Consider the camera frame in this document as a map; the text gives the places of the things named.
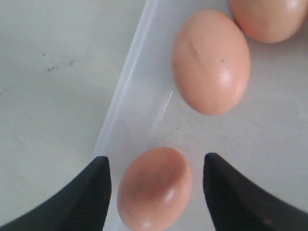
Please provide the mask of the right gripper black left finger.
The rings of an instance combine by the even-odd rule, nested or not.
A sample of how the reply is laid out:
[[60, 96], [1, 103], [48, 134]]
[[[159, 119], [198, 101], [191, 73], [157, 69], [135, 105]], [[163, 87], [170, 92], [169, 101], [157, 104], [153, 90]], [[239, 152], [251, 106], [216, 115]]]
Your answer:
[[112, 193], [109, 159], [94, 158], [69, 184], [2, 231], [101, 231]]

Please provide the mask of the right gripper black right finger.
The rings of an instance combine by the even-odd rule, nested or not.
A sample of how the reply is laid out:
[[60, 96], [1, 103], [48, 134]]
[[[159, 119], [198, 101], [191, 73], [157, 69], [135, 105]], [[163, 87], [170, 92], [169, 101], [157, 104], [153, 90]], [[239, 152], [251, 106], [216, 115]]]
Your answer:
[[217, 231], [306, 231], [308, 214], [263, 190], [217, 153], [204, 158], [203, 190]]

